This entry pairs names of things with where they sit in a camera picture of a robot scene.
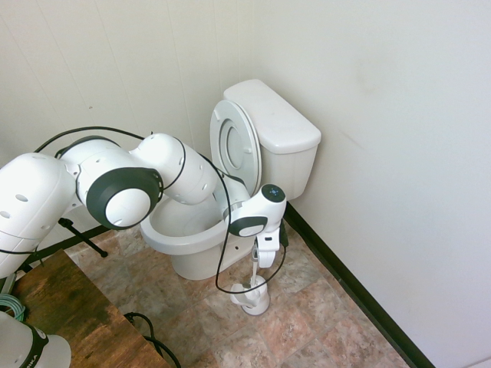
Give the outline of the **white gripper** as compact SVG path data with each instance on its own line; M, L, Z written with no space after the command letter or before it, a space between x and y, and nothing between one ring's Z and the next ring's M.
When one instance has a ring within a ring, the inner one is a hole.
M252 247L252 261L257 261L260 268L270 268L279 250L279 228L272 232L262 232L256 236L256 245Z

